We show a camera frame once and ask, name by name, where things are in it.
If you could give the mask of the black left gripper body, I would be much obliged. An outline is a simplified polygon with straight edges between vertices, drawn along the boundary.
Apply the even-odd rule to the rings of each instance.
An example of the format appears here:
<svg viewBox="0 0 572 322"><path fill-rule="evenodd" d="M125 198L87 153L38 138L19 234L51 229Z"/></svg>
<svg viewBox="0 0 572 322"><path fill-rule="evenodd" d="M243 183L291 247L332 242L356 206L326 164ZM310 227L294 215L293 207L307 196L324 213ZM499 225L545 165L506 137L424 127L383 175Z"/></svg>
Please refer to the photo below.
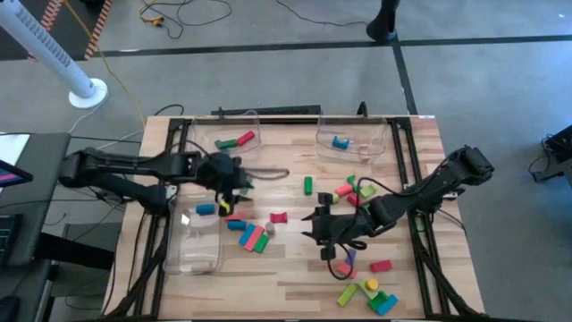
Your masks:
<svg viewBox="0 0 572 322"><path fill-rule="evenodd" d="M235 183L248 177L246 171L240 166L240 157L230 157L224 153L213 153L197 161L196 184L214 191L214 200L219 204L220 216L230 216L238 202L232 201Z"/></svg>

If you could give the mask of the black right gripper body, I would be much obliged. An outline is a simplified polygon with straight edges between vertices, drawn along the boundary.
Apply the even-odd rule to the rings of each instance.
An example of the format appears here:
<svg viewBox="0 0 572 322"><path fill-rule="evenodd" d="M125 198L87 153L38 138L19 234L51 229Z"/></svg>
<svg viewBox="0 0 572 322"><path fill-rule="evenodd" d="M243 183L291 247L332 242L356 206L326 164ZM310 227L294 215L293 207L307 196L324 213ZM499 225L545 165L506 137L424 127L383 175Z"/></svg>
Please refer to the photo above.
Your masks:
<svg viewBox="0 0 572 322"><path fill-rule="evenodd" d="M335 245L348 245L355 250L365 250L367 244L358 237L368 236L373 230L370 216L360 212L357 215L332 215L315 212L315 241L323 248L321 260L336 258Z"/></svg>

